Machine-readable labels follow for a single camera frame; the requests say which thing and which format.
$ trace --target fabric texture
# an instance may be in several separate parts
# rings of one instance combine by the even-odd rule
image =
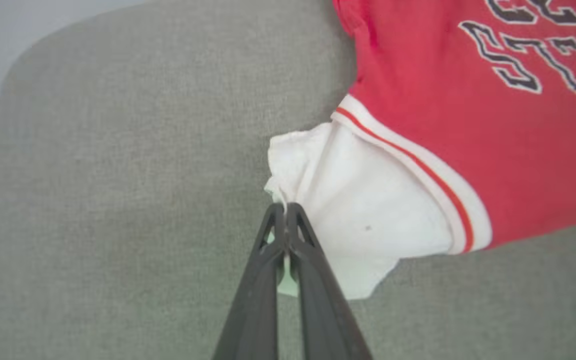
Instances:
[[[576,1],[334,4],[358,71],[333,119],[419,178],[449,253],[576,224]]]
[[[0,97],[0,360],[210,358],[270,138],[354,76],[319,0],[148,4],[37,43]],[[576,228],[403,260],[351,307],[378,360],[576,359]],[[299,318],[279,296],[282,359]]]
[[[265,190],[307,211],[346,299],[370,296],[399,259],[452,246],[446,217],[414,174],[338,121],[273,137],[268,164]]]

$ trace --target gray fabric surface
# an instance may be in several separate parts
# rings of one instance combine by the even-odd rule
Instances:
[[[270,136],[354,78],[326,0],[131,7],[36,44],[0,98],[0,360],[210,358]],[[576,228],[405,260],[352,304],[377,359],[576,359]],[[301,358],[279,297],[282,359]]]

